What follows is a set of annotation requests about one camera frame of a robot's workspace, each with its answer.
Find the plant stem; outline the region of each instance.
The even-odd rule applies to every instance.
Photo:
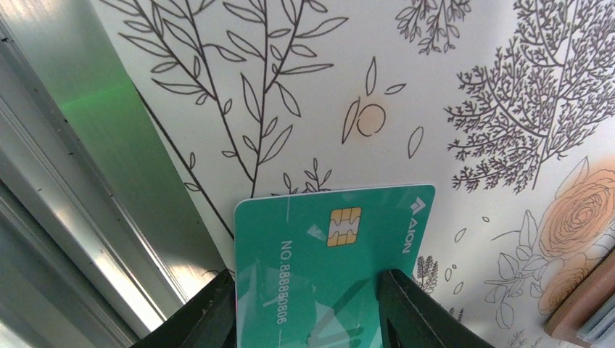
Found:
[[[579,0],[576,1],[574,5],[574,12],[572,14],[572,21],[570,24],[570,35],[568,37],[568,45],[566,47],[566,54],[564,56],[564,63],[561,67],[561,73],[558,81],[558,86],[556,89],[556,97],[559,100],[559,94],[561,90],[561,81],[564,79],[564,74],[566,73],[566,66],[568,65],[568,55],[570,54],[570,48],[572,45],[572,35],[574,34],[574,21],[577,17],[577,9],[579,8]],[[542,167],[543,162],[546,160],[545,156],[548,155],[550,141],[553,140],[553,132],[556,128],[556,118],[558,111],[558,100],[556,100],[556,105],[553,108],[553,114],[551,115],[551,124],[549,125],[549,131],[547,133],[547,138],[545,139],[545,145],[542,147],[542,154],[540,155],[540,160],[538,161],[538,168],[536,169],[536,174],[534,174],[534,184],[532,185],[532,190],[536,188],[536,182],[538,182],[538,174],[540,173],[540,168]]]
[[[271,86],[273,86],[273,84],[276,82],[276,79],[280,75],[280,72],[282,71],[282,67],[284,66],[284,63],[286,62],[286,58],[289,55],[290,48],[292,46],[292,42],[294,41],[294,37],[297,35],[297,29],[299,29],[299,22],[301,21],[301,14],[303,13],[303,4],[304,3],[305,3],[305,0],[301,0],[301,4],[299,5],[299,12],[297,13],[297,20],[295,21],[294,27],[292,28],[292,34],[291,34],[291,37],[290,37],[289,44],[286,47],[286,51],[284,52],[284,55],[282,55],[282,60],[280,62],[280,67],[278,67],[278,71],[275,72],[275,74],[273,75],[273,78],[271,79],[271,81],[269,82],[267,87],[265,87],[265,93],[269,92],[269,90],[271,89]]]
[[[260,165],[260,153],[263,149],[263,125],[265,124],[265,102],[266,102],[266,86],[267,86],[267,71],[269,71],[269,27],[267,26],[267,1],[263,2],[263,24],[265,25],[265,51],[263,57],[263,92],[260,95],[260,119],[258,130],[258,145],[256,151],[256,163],[254,166],[254,178],[252,182],[252,192],[250,198],[254,197],[254,191],[256,189],[256,178],[258,177],[258,167]]]
[[[273,77],[271,78],[271,81],[269,81],[269,83],[267,83],[267,73],[269,71],[269,62],[268,62],[268,56],[269,56],[269,29],[268,29],[268,22],[267,22],[267,1],[263,2],[263,17],[264,17],[264,25],[265,25],[265,56],[264,56],[264,63],[263,63],[263,92],[261,93],[261,98],[260,98],[260,129],[259,129],[259,133],[258,133],[258,145],[257,145],[257,151],[256,151],[256,164],[255,164],[255,168],[254,168],[254,175],[252,176],[252,192],[250,193],[250,197],[254,197],[254,192],[256,189],[256,180],[258,177],[258,168],[260,166],[260,155],[261,155],[261,151],[262,151],[262,147],[263,147],[263,126],[265,124],[265,103],[267,102],[267,93],[269,92],[269,90],[271,89],[271,86],[273,86],[273,84],[276,82],[276,79],[278,78],[278,76],[280,75],[280,72],[282,71],[282,67],[284,66],[284,63],[286,61],[286,58],[289,55],[290,52],[290,48],[292,46],[292,42],[297,34],[297,29],[299,28],[299,22],[301,20],[301,14],[303,12],[303,4],[305,3],[305,0],[301,0],[301,5],[299,7],[299,12],[297,13],[297,19],[295,20],[294,23],[294,27],[292,30],[292,34],[291,34],[291,38],[290,41],[288,43],[288,46],[286,47],[286,51],[284,51],[284,55],[282,56],[282,60],[280,61],[280,66],[278,67],[278,70],[274,73]]]
[[[216,96],[215,102],[216,102],[216,105],[218,106],[218,111],[220,112],[220,116],[222,117],[222,122],[224,123],[224,128],[226,130],[228,140],[231,141],[231,145],[233,147],[233,151],[235,151],[237,161],[239,161],[239,165],[241,165],[242,169],[244,170],[245,175],[248,177],[248,179],[250,179],[250,181],[252,181],[252,187],[253,187],[254,183],[256,183],[256,177],[252,177],[248,173],[248,169],[246,168],[246,165],[244,164],[244,161],[242,160],[242,157],[239,154],[239,149],[237,149],[237,145],[235,144],[235,139],[233,138],[233,134],[231,133],[231,128],[228,126],[228,122],[226,121],[226,115],[224,114],[224,108],[222,106],[222,102],[220,98],[218,97],[218,92],[216,92],[215,90],[215,84],[213,82],[211,69],[207,63],[207,58],[205,57],[205,53],[203,52],[203,44],[201,42],[201,35],[199,34],[199,31],[197,29],[197,24],[194,21],[194,15],[192,14],[189,0],[186,0],[186,6],[188,7],[188,13],[186,14],[186,16],[188,17],[188,21],[190,22],[190,25],[192,26],[192,29],[194,30],[194,33],[197,36],[197,46],[198,46],[197,52],[203,61],[203,65],[205,66],[205,71],[207,71],[207,78],[209,78],[210,80],[210,83],[212,86],[212,92],[214,96]]]
[[[173,149],[173,151],[175,152],[175,154],[177,155],[177,157],[179,158],[179,160],[181,161],[181,164],[186,168],[186,171],[188,171],[188,174],[190,175],[190,177],[192,178],[192,180],[194,181],[194,184],[197,185],[197,187],[199,188],[199,192],[201,192],[201,194],[203,195],[203,197],[205,198],[205,200],[207,201],[207,203],[210,205],[211,209],[213,210],[215,216],[218,218],[218,220],[220,221],[220,223],[222,223],[222,226],[224,227],[224,229],[226,230],[226,233],[228,234],[229,237],[231,237],[231,239],[235,240],[235,235],[233,235],[233,233],[231,232],[231,229],[228,227],[228,225],[226,224],[226,221],[224,221],[224,219],[222,218],[222,215],[220,214],[220,212],[218,211],[218,209],[215,207],[215,205],[213,204],[211,197],[209,197],[209,195],[207,194],[207,192],[205,192],[205,189],[203,188],[203,186],[201,185],[201,183],[199,182],[199,179],[197,178],[197,176],[194,174],[194,172],[192,171],[192,169],[190,169],[190,165],[188,164],[188,162],[186,162],[186,160],[183,158],[183,156],[181,155],[181,152],[179,151],[179,149],[177,148],[177,146],[175,145],[175,143],[173,143],[173,140],[171,139],[171,137],[169,136],[169,133],[167,133],[167,131],[165,130],[165,127],[162,126],[162,123],[160,122],[160,120],[158,119],[158,117],[156,116],[156,114],[154,113],[154,111],[152,110],[152,108],[149,106],[149,104],[147,103],[147,101],[145,100],[145,98],[143,97],[143,94],[141,94],[140,90],[135,86],[135,90],[136,93],[139,95],[139,98],[141,99],[141,102],[143,103],[143,105],[145,106],[145,109],[147,110],[147,112],[149,113],[149,116],[154,120],[154,123],[156,124],[156,126],[158,127],[158,129],[160,129],[160,132],[162,132],[163,136],[165,137],[165,139],[167,139],[167,142],[171,145],[171,148]]]

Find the orange flower illustration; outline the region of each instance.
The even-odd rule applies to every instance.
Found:
[[[600,260],[588,260],[583,253],[568,260],[544,289],[538,302],[540,314],[549,315],[555,312],[599,262]]]
[[[540,250],[569,259],[589,249],[615,218],[615,172],[599,170],[571,187],[547,209]]]

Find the card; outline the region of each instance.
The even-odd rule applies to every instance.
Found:
[[[239,347],[380,347],[377,275],[410,275],[435,188],[249,199],[235,210]]]

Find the wallpaper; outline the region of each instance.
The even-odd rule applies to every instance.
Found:
[[[91,0],[234,269],[250,197],[432,183],[413,277],[496,347],[615,246],[609,0]]]

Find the tree illustration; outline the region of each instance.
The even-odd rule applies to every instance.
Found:
[[[228,149],[222,151],[220,156],[237,162],[238,170],[251,183],[250,197],[255,194],[260,166],[280,154],[292,134],[295,118],[302,117],[300,103],[284,85],[285,79],[333,67],[330,63],[312,63],[318,55],[308,44],[313,38],[330,33],[348,20],[346,17],[327,16],[325,5],[316,0],[218,1],[216,4],[215,0],[100,1],[127,16],[127,20],[123,21],[127,33],[119,33],[121,37],[159,59],[151,69],[154,84],[178,97],[190,98],[190,102],[196,105],[215,105],[228,138]],[[241,21],[243,28],[262,33],[262,42],[250,42],[233,28],[226,29],[225,43],[204,41],[203,33],[207,28],[203,23],[219,24],[212,21],[215,16],[208,14],[212,5],[223,7],[216,11],[230,13],[235,20]],[[307,11],[327,18],[318,25],[301,25],[302,16]],[[270,21],[273,12],[284,14],[283,21],[273,24]],[[262,80],[250,81],[243,73],[239,74],[237,78],[242,83],[243,101],[234,101],[224,96],[221,92],[223,89],[218,88],[221,81],[214,79],[213,72],[220,67],[212,66],[212,55],[222,57],[229,64],[259,65],[262,67]],[[183,82],[170,82],[171,77],[166,73],[171,70],[180,70]],[[193,173],[196,165],[194,153],[186,156],[178,150],[161,119],[151,110],[143,95],[139,95],[154,123],[190,174],[193,182],[185,183],[186,188],[203,195],[233,238],[215,204]],[[265,105],[272,102],[283,105],[285,112],[269,115]],[[240,114],[246,117],[247,122],[254,122],[258,130],[256,136],[231,130],[227,117],[237,107],[245,108]]]
[[[470,0],[412,0],[395,20],[404,39],[416,42],[418,53],[429,56],[455,49],[453,41],[460,35],[453,23],[463,22],[470,11]]]
[[[453,187],[536,186],[540,168],[583,144],[615,112],[615,3],[517,0],[513,38],[493,67],[460,72],[469,96],[447,107],[461,136]]]

